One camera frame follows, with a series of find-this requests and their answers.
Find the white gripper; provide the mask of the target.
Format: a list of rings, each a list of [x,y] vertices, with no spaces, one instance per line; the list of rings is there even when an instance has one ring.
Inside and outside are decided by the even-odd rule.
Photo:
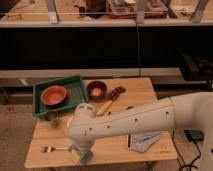
[[[92,147],[91,142],[73,142],[70,149],[74,152],[71,153],[71,160],[77,164],[80,161],[80,156],[86,155]]]

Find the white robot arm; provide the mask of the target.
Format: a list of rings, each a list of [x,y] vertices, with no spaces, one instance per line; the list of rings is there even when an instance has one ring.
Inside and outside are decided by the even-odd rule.
[[[168,130],[200,130],[204,133],[199,171],[213,171],[213,93],[173,96],[96,117],[94,107],[80,104],[68,127],[73,145],[89,151],[96,139]]]

